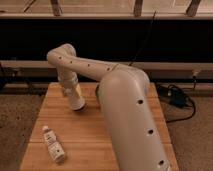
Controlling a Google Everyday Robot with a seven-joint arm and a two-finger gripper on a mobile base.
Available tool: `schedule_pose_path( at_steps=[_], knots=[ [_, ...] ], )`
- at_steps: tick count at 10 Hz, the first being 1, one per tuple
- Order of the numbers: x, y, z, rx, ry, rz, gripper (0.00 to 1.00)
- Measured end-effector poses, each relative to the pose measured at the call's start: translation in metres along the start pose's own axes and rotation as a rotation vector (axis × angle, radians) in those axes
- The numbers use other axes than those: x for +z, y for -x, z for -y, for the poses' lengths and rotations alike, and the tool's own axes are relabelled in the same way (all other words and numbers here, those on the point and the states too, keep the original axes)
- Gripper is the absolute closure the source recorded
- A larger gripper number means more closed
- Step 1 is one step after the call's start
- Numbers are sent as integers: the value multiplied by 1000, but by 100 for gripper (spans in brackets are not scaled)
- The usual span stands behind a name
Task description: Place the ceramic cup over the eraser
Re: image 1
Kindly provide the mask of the green object behind arm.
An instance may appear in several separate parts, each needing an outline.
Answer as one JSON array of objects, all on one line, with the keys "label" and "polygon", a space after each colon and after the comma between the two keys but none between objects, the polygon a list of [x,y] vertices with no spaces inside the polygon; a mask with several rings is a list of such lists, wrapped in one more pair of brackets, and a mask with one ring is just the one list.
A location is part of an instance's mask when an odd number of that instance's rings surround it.
[{"label": "green object behind arm", "polygon": [[96,86],[95,95],[96,95],[96,98],[99,100],[99,85]]}]

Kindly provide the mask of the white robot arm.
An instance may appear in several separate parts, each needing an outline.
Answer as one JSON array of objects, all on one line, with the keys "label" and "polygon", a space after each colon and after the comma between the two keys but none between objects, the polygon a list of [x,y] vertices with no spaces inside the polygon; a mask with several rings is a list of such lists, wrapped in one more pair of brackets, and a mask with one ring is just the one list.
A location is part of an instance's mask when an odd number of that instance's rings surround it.
[{"label": "white robot arm", "polygon": [[47,61],[56,68],[73,110],[85,106],[77,76],[99,82],[98,100],[120,171],[172,171],[147,100],[150,81],[143,70],[80,58],[70,44],[50,50]]}]

